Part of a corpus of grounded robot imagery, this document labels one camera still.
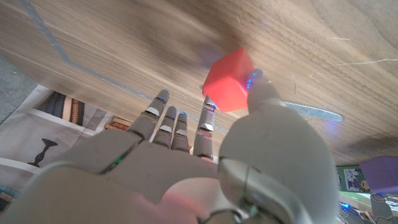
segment blue led light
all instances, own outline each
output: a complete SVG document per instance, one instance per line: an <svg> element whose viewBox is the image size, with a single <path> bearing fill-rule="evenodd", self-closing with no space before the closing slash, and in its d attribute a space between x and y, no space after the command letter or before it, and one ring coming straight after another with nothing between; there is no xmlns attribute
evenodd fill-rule
<svg viewBox="0 0 398 224"><path fill-rule="evenodd" d="M349 205L347 203L340 203L341 206L345 207L345 208L349 208Z"/></svg>

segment wooden surface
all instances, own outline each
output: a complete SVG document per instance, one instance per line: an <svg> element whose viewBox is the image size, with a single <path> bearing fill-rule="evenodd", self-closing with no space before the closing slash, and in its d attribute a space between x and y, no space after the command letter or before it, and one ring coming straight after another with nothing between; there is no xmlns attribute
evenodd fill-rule
<svg viewBox="0 0 398 224"><path fill-rule="evenodd" d="M245 47L283 99L345 117L306 119L337 164L358 164L398 156L397 11L370 0L0 0L0 52L35 81L130 120L166 88L191 115L193 144L211 63ZM216 155L245 114L216 115Z"/></svg>

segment floor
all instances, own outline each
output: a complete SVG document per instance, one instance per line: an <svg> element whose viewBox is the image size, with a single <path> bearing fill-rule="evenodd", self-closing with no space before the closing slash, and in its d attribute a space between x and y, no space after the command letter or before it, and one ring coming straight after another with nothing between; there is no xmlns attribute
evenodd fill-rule
<svg viewBox="0 0 398 224"><path fill-rule="evenodd" d="M0 124L24 101L37 83L0 55Z"/></svg>

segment purple object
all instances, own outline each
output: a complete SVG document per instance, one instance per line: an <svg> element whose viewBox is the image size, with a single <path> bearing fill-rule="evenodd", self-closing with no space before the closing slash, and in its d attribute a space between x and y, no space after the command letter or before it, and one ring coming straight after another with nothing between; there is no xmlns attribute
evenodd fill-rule
<svg viewBox="0 0 398 224"><path fill-rule="evenodd" d="M398 157L380 156L359 166L373 192L398 194Z"/></svg>

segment white robotic arm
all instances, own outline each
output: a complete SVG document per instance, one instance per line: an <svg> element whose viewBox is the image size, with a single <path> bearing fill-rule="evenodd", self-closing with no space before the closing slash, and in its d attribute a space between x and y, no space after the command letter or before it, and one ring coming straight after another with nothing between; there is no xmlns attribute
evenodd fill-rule
<svg viewBox="0 0 398 224"><path fill-rule="evenodd" d="M216 106L207 97L188 150L187 115L162 90L126 132L103 131L36 175L0 223L332 223L335 165L326 144L284 106L260 70L249 115L213 158Z"/></svg>

